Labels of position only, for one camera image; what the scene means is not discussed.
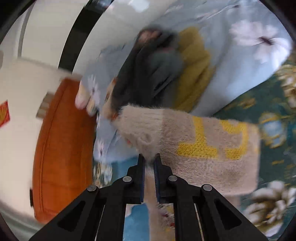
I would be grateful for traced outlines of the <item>beige fuzzy sweater yellow letters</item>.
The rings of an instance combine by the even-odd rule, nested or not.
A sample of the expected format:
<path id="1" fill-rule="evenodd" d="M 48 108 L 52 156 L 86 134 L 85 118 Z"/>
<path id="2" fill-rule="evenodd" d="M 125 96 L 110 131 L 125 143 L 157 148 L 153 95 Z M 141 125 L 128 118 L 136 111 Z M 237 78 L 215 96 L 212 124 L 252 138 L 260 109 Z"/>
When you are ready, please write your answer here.
<path id="1" fill-rule="evenodd" d="M 146 162 L 144 201 L 150 240 L 176 240 L 173 204 L 157 199 L 157 155 L 175 176 L 197 187 L 209 184 L 229 202 L 257 187 L 260 133 L 252 123 L 133 105 L 124 106 L 112 123 Z"/>

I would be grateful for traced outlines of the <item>teal floral plush blanket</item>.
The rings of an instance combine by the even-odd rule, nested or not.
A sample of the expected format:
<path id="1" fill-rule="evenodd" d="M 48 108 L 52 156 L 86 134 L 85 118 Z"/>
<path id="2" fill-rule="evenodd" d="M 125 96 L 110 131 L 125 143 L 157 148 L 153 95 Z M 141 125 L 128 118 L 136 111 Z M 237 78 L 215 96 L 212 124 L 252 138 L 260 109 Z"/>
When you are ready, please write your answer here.
<path id="1" fill-rule="evenodd" d="M 213 118 L 256 125 L 260 162 L 256 189 L 233 197 L 243 214 L 275 240 L 295 212 L 295 58 L 268 80 L 245 92 Z"/>

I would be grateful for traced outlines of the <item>mustard yellow garment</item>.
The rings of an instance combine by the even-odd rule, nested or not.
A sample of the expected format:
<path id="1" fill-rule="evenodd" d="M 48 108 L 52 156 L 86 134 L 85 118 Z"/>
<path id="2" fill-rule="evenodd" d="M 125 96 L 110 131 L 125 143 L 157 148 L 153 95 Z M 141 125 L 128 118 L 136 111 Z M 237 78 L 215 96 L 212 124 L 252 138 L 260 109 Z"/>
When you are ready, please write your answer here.
<path id="1" fill-rule="evenodd" d="M 214 74 L 211 54 L 196 27 L 179 32 L 178 51 L 184 62 L 177 80 L 173 109 L 191 112 L 199 102 Z"/>

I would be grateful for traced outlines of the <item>dark grey garment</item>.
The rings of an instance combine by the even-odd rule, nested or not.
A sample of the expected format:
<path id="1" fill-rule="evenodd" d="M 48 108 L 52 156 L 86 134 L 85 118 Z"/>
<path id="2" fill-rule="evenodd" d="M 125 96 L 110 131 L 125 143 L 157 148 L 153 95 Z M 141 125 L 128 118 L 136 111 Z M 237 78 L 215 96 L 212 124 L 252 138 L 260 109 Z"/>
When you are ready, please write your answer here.
<path id="1" fill-rule="evenodd" d="M 111 108 L 159 105 L 166 87 L 181 75 L 184 61 L 176 32 L 157 26 L 142 29 L 115 78 Z"/>

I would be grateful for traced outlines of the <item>light blue floral quilt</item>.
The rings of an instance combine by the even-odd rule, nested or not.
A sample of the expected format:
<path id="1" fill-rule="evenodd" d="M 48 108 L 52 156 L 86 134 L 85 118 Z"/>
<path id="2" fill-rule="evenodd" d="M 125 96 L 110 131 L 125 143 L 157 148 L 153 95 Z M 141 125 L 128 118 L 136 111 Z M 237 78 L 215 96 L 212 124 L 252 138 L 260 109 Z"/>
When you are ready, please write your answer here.
<path id="1" fill-rule="evenodd" d="M 284 25 L 260 1 L 117 1 L 95 24 L 75 66 L 82 82 L 96 88 L 99 104 L 132 49 L 135 34 L 127 33 L 128 24 L 199 30 L 215 73 L 193 109 L 197 116 L 214 114 L 267 80 L 293 45 Z"/>

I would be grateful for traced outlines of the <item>orange wooden bed frame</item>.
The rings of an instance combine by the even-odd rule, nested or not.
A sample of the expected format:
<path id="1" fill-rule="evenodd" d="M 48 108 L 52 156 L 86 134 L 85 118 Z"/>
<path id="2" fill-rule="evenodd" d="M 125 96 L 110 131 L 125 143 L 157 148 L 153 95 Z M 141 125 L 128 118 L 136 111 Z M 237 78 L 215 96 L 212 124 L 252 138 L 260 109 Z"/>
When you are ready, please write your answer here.
<path id="1" fill-rule="evenodd" d="M 32 177 L 35 218 L 46 224 L 92 184 L 96 118 L 75 107 L 79 82 L 58 87 L 39 133 Z"/>

